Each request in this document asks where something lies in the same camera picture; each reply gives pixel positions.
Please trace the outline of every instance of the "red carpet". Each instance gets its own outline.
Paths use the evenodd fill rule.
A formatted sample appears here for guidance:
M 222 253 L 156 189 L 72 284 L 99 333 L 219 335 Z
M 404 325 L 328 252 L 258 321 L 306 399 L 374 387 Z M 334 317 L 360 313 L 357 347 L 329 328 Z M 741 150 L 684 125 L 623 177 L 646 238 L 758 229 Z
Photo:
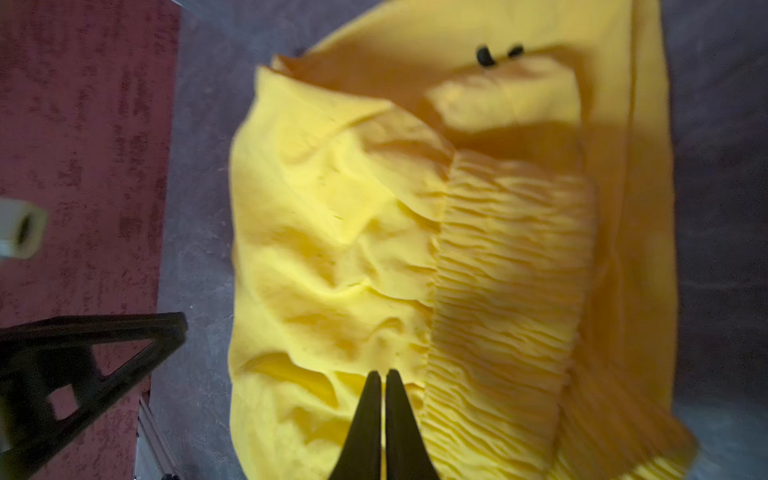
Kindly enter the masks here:
M 178 18 L 170 0 L 0 2 L 0 196 L 49 212 L 41 251 L 0 266 L 0 326 L 156 310 Z M 137 409 L 134 392 L 35 478 L 133 478 Z

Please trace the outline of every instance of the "yellow fabric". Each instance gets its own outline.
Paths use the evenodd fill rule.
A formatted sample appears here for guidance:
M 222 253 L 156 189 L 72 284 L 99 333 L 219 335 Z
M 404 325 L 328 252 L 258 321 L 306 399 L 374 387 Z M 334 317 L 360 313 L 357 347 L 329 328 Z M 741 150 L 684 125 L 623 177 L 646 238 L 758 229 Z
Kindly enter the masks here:
M 326 478 L 395 368 L 443 479 L 682 478 L 671 167 L 657 0 L 395 0 L 260 67 L 231 159 L 246 475 Z

